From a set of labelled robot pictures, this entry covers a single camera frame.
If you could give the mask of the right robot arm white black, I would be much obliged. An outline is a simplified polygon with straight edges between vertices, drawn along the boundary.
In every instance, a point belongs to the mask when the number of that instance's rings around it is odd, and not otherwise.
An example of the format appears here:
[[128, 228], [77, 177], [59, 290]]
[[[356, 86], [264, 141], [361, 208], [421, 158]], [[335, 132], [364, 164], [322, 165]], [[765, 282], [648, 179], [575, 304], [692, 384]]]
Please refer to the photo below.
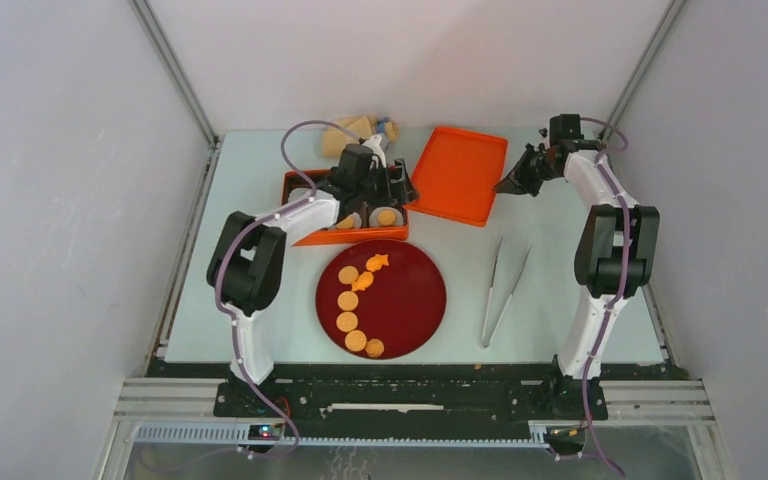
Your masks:
[[498, 194], [539, 194], [544, 183], [563, 179], [587, 207], [573, 270], [581, 288], [570, 334], [557, 354], [562, 376], [591, 380], [619, 313], [648, 284], [660, 226], [654, 206], [640, 204], [613, 172], [609, 148], [582, 131], [578, 114], [552, 117], [514, 167], [495, 185]]

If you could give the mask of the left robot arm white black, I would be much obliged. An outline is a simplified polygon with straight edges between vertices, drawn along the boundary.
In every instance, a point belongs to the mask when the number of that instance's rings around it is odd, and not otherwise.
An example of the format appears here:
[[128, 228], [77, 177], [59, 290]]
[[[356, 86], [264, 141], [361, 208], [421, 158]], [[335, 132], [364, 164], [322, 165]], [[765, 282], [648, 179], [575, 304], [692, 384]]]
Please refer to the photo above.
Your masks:
[[256, 319], [279, 293], [287, 249], [362, 207], [401, 208], [419, 197], [404, 160], [387, 159], [370, 140], [345, 147], [323, 173], [294, 175], [303, 196], [266, 213], [227, 217], [206, 272], [218, 310], [230, 318], [231, 371], [246, 381], [237, 402], [257, 417], [272, 411], [276, 390], [264, 382], [274, 360]]

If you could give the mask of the orange cookie box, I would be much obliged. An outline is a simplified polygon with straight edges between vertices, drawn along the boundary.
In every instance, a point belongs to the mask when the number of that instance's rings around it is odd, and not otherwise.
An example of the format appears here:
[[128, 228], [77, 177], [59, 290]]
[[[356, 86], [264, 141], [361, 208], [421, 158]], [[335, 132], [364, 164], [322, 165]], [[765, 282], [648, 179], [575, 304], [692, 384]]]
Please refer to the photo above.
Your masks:
[[[303, 170], [312, 180], [324, 180], [329, 173], [328, 169]], [[282, 203], [294, 202], [300, 198], [301, 193], [293, 193], [296, 190], [306, 190], [307, 183], [301, 176], [293, 171], [288, 171], [283, 177]], [[394, 210], [398, 216], [397, 223], [392, 226], [382, 227], [376, 220], [380, 210]], [[403, 208], [372, 208], [363, 206], [360, 210], [350, 215], [355, 219], [354, 229], [337, 230], [334, 226], [320, 229], [295, 242], [293, 246], [324, 246], [337, 244], [353, 244], [373, 239], [407, 240], [410, 232], [409, 215]]]

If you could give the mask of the metal tongs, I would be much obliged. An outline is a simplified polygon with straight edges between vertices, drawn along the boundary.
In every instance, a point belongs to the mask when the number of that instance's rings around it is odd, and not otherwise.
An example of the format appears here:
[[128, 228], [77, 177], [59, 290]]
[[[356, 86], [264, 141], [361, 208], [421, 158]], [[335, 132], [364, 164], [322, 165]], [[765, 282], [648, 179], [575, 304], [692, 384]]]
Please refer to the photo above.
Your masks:
[[503, 267], [506, 265], [507, 260], [503, 250], [506, 243], [505, 235], [500, 234], [496, 242], [491, 264], [490, 280], [479, 335], [479, 346], [484, 350], [489, 349], [492, 345], [496, 332], [499, 330], [509, 310], [513, 297], [525, 275], [532, 249], [531, 246], [525, 248], [525, 252], [519, 258], [515, 273], [511, 278], [505, 278]]

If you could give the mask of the orange box lid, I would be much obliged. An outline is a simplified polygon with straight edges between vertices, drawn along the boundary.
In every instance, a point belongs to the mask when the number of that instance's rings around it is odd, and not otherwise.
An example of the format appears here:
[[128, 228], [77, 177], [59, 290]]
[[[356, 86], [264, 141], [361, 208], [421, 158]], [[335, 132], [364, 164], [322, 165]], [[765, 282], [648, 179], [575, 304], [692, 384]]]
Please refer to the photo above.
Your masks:
[[484, 227], [507, 157], [508, 140], [461, 128], [433, 129], [411, 181], [419, 199], [410, 210]]

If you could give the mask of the dark red round plate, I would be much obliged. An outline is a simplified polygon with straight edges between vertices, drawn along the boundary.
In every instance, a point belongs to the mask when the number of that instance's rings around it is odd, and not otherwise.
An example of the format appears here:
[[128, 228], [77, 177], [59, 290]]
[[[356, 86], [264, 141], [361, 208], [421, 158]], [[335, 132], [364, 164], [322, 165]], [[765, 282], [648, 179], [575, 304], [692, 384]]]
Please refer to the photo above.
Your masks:
[[[372, 272], [375, 280], [365, 291], [355, 292], [359, 305], [352, 311], [358, 317], [357, 330], [367, 340], [377, 338], [385, 345], [381, 357], [370, 358], [364, 350], [349, 351], [344, 345], [347, 333], [336, 326], [337, 316], [344, 312], [337, 297], [351, 290], [339, 282], [338, 272], [354, 266], [361, 274], [375, 254], [388, 254], [389, 265]], [[338, 348], [358, 358], [383, 361], [413, 353], [432, 338], [446, 312], [447, 291], [438, 266], [425, 251], [404, 241], [369, 240], [344, 249], [325, 266], [316, 284], [314, 305], [320, 326]]]

